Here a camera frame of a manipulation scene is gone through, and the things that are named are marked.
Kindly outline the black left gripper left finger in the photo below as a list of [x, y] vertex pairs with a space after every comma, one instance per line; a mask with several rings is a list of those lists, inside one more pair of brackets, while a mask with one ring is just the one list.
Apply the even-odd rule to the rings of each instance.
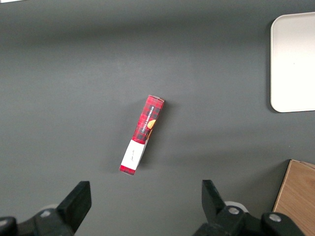
[[13, 216], [0, 218], [2, 236], [73, 236], [92, 206], [89, 181], [79, 182], [56, 207], [47, 207], [17, 223]]

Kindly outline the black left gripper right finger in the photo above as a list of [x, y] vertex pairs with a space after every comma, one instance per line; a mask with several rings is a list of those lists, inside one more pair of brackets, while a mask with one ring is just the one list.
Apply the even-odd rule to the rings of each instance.
[[227, 205], [211, 180], [202, 181], [202, 207], [207, 223], [195, 236], [303, 236], [288, 216], [267, 212], [255, 218], [239, 206]]

